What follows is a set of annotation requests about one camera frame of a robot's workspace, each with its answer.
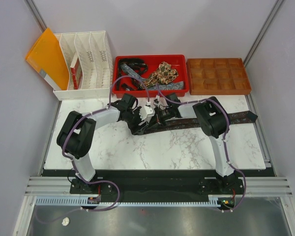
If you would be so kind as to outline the brown blue patterned tie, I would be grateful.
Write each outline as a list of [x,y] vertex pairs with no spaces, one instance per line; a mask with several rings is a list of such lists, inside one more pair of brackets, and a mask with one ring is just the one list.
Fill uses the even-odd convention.
[[[229,114],[230,125],[255,123],[258,116],[251,111],[244,111]],[[200,128],[200,124],[196,118],[179,118],[164,121],[163,123],[157,122],[139,131],[138,135],[146,135],[151,133],[172,131],[188,128]]]

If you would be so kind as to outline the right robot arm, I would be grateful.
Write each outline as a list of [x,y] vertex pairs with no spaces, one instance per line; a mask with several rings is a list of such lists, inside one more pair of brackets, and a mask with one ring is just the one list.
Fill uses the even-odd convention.
[[168,96],[159,93],[154,106],[155,121],[159,126],[166,127],[166,122],[197,120],[213,148],[215,170],[218,174],[215,181],[216,190],[223,194],[228,193],[236,181],[236,168],[230,162],[227,145],[231,120],[217,98],[213,96],[182,103],[174,93]]

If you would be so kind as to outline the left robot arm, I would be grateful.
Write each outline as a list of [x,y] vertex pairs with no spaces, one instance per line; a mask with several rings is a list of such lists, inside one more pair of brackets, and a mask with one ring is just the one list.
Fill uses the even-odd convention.
[[125,94],[122,99],[85,115],[76,111],[68,114],[58,134],[57,145],[61,147],[62,155],[71,161],[76,176],[82,180],[81,188],[87,193],[94,193],[98,188],[98,181],[94,179],[96,171],[89,156],[95,130],[118,121],[135,129],[146,128],[155,111],[149,101],[144,106],[134,107],[136,102],[136,97]]

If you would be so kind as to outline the light blue paisley tie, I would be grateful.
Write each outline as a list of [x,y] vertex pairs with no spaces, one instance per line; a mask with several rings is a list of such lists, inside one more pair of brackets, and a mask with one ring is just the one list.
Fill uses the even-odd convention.
[[[138,78],[135,78],[135,77],[134,77],[134,79],[136,79],[138,82],[141,83],[143,89],[147,88],[144,85],[143,81],[140,81]],[[180,90],[180,89],[183,89],[183,87],[184,87],[183,81],[176,82],[176,83],[173,81],[168,85],[156,84],[156,85],[152,86],[151,88],[147,88],[147,89],[148,90],[157,90],[157,89],[160,89],[160,90]]]

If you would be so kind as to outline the black dark tie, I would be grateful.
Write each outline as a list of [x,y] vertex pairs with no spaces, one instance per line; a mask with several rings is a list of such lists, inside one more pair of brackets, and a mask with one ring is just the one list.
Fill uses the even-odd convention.
[[143,59],[139,58],[124,58],[118,61],[117,66],[117,78],[125,75],[130,75],[130,77],[125,77],[129,79],[131,85],[129,86],[126,82],[122,80],[116,83],[116,89],[124,89],[125,91],[136,91],[142,90],[142,85],[135,78],[138,78],[140,81],[145,79],[142,77],[144,73],[148,71],[148,65],[144,62]]

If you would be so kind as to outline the floral beige green tie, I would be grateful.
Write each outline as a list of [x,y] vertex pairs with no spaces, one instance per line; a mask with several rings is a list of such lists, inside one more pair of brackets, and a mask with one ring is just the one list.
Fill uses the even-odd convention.
[[168,85],[178,76],[178,71],[172,68],[171,64],[163,61],[159,64],[158,68],[143,81],[143,83],[147,88],[151,88],[156,84]]

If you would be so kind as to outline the red plastic tray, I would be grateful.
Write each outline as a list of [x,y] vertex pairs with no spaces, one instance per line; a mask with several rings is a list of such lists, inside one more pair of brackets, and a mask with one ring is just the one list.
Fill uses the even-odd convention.
[[[178,71],[179,76],[174,80],[174,82],[184,82],[183,89],[180,90],[161,90],[164,95],[168,95],[170,93],[175,93],[178,97],[183,97],[187,92],[189,92],[189,79],[187,75],[186,69],[186,61],[184,55],[140,55],[140,56],[118,56],[115,60],[114,72],[113,72],[113,81],[117,79],[117,66],[118,61],[124,58],[139,58],[143,59],[144,62],[148,66],[148,70],[146,73],[142,75],[143,78],[148,78],[148,76],[155,71],[159,64],[163,61],[172,65],[172,68]],[[131,85],[129,79],[122,78],[122,82],[126,82],[129,86]],[[121,98],[125,93],[131,94],[136,98],[146,97],[146,91],[136,90],[136,91],[125,91],[124,89],[116,89],[116,85],[113,88],[113,94],[117,96],[117,98]]]

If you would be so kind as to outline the orange compartment tray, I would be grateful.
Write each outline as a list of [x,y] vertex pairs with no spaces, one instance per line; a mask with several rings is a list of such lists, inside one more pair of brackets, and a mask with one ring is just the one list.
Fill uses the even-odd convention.
[[199,58],[186,62],[191,95],[248,95],[251,85],[241,58]]

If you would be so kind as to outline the white file organizer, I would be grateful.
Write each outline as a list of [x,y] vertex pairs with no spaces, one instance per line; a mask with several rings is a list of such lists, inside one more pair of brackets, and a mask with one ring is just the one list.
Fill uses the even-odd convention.
[[[56,33],[61,52],[69,71],[66,90],[54,91],[59,101],[107,98],[113,80],[113,58],[105,31]],[[70,65],[78,56],[82,79],[74,89]]]

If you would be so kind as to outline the red book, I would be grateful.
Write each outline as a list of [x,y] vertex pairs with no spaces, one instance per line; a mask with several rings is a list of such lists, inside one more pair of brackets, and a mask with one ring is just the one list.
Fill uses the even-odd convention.
[[73,56],[73,59],[70,65],[70,71],[72,75],[74,89],[79,89],[81,79],[83,77],[83,72],[82,72],[82,67],[81,67],[77,52]]

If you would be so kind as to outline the orange folder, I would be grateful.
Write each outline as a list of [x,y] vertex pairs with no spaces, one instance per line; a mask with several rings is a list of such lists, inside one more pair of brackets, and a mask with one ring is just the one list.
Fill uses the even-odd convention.
[[53,90],[67,89],[69,72],[59,41],[50,28],[47,28],[37,39],[25,60]]

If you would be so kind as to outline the white crumpled paper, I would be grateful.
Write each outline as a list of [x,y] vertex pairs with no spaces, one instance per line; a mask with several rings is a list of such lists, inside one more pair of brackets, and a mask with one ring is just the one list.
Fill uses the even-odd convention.
[[64,218],[63,220],[62,220],[62,225],[63,226],[68,226],[69,225],[69,223],[70,223],[70,219],[68,218],[68,217],[66,217],[66,218]]

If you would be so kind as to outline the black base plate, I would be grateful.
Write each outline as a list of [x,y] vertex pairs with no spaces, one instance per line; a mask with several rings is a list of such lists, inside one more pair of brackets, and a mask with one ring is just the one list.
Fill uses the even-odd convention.
[[98,170],[93,184],[73,179],[70,193],[113,198],[120,192],[121,200],[204,200],[209,195],[243,194],[241,175],[234,174],[235,183],[221,188],[216,171]]

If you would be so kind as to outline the aluminium frame rail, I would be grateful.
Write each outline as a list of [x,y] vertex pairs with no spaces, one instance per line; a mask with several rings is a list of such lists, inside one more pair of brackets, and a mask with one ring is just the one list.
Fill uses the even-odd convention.
[[[291,197],[292,191],[285,177],[247,177],[248,197]],[[26,194],[33,196],[67,196],[71,183],[66,177],[31,177]]]

